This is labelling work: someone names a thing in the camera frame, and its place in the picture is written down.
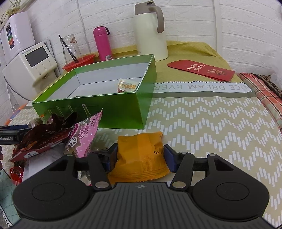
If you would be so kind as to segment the person's left hand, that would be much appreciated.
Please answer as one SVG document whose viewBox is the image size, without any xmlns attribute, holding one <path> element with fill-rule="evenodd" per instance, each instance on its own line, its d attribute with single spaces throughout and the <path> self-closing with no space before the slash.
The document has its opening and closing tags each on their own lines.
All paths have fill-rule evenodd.
<svg viewBox="0 0 282 229">
<path fill-rule="evenodd" d="M 3 161 L 3 153 L 2 153 L 2 146 L 0 146 L 0 171 L 2 170 L 2 161 Z"/>
</svg>

